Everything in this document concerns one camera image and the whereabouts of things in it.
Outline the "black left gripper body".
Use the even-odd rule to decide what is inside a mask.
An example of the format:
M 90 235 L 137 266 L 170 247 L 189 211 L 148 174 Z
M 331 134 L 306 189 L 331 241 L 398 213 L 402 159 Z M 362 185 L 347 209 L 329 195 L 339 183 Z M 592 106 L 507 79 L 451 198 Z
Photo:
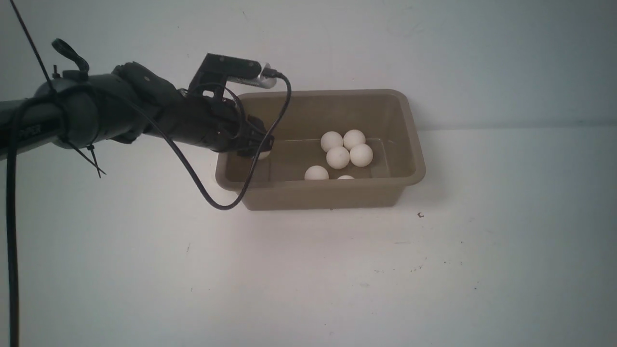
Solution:
M 178 141 L 214 152 L 247 152 L 251 149 L 246 116 L 236 99 L 220 93 L 180 89 L 184 98 L 178 116 Z

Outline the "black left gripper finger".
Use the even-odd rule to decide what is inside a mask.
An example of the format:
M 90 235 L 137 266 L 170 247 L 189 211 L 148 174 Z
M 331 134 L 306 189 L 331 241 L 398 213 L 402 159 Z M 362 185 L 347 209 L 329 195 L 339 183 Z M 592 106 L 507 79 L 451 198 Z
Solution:
M 259 118 L 247 116 L 237 144 L 236 154 L 243 158 L 254 158 L 266 133 L 264 123 Z

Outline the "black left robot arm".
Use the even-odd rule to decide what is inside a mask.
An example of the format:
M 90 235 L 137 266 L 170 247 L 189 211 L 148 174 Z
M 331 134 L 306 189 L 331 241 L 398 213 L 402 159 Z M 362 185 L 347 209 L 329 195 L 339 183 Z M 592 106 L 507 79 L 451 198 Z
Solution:
M 17 150 L 48 143 L 85 148 L 99 141 L 131 144 L 141 135 L 253 156 L 260 143 L 271 150 L 274 138 L 264 123 L 249 116 L 237 97 L 224 97 L 227 82 L 270 89 L 280 73 L 267 63 L 208 54 L 187 89 L 177 89 L 139 63 L 111 73 L 86 76 L 66 70 L 53 79 L 57 97 L 25 110 Z

